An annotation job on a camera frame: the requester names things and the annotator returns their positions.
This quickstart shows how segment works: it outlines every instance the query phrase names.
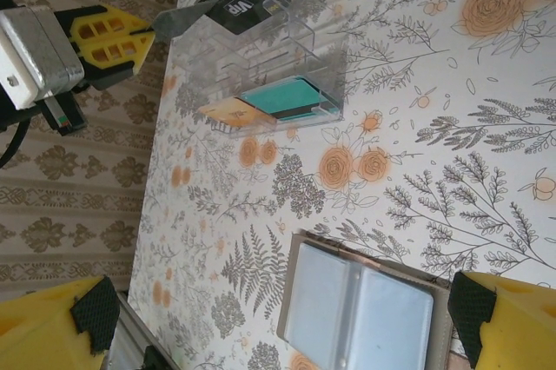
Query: floral tablecloth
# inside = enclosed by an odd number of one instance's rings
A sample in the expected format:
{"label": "floral tablecloth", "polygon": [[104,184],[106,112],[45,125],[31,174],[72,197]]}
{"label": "floral tablecloth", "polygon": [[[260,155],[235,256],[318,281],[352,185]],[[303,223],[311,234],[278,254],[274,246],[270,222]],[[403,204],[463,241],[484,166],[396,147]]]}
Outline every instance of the floral tablecloth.
{"label": "floral tablecloth", "polygon": [[129,302],[184,369],[312,368],[275,335],[298,228],[556,286],[556,0],[321,1],[342,122],[230,140],[171,52]]}

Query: wallpaper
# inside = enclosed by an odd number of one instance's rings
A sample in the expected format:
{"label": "wallpaper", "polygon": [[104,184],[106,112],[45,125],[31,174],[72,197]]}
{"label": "wallpaper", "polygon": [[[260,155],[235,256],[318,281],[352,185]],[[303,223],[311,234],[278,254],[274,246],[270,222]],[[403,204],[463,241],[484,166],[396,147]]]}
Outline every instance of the wallpaper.
{"label": "wallpaper", "polygon": [[[54,10],[109,3],[150,19],[176,0],[15,1]],[[127,287],[167,53],[156,43],[139,76],[79,95],[89,126],[76,135],[33,120],[0,171],[3,298],[99,274]],[[0,135],[0,147],[14,131]]]}
{"label": "wallpaper", "polygon": [[170,52],[130,303],[181,368],[315,368],[275,334],[299,228],[556,286],[556,0],[321,1],[348,37],[341,122],[229,139]]}

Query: damask wallpaper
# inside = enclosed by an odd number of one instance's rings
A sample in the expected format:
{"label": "damask wallpaper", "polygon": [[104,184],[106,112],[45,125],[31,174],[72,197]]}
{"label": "damask wallpaper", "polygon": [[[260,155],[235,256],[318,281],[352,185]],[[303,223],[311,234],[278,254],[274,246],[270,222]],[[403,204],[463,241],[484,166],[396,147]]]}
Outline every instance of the damask wallpaper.
{"label": "damask wallpaper", "polygon": [[[15,0],[64,10],[108,3],[144,19],[176,0]],[[41,117],[0,170],[0,298],[65,280],[131,275],[168,48],[156,43],[141,73],[78,96],[89,126],[61,137]],[[0,148],[13,131],[0,134]]]}

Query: black cable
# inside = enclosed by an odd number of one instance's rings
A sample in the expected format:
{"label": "black cable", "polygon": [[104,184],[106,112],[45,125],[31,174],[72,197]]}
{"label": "black cable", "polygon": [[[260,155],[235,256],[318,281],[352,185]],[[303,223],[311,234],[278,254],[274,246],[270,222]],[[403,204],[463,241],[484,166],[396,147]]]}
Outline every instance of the black cable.
{"label": "black cable", "polygon": [[16,155],[16,152],[19,150],[19,146],[25,135],[27,134],[27,130],[31,125],[31,120],[21,121],[17,126],[16,133],[14,134],[13,138],[11,139],[10,144],[6,151],[4,151],[2,157],[0,157],[0,168],[3,168],[7,162],[11,160],[11,158]]}

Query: table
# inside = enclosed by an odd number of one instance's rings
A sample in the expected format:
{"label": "table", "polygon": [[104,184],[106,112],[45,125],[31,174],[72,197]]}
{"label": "table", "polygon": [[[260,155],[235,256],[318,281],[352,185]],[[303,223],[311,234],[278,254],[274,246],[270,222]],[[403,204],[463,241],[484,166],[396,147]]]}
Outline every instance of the table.
{"label": "table", "polygon": [[129,303],[182,368],[313,368],[275,336],[298,228],[556,286],[556,0],[321,1],[342,122],[230,140],[170,52]]}

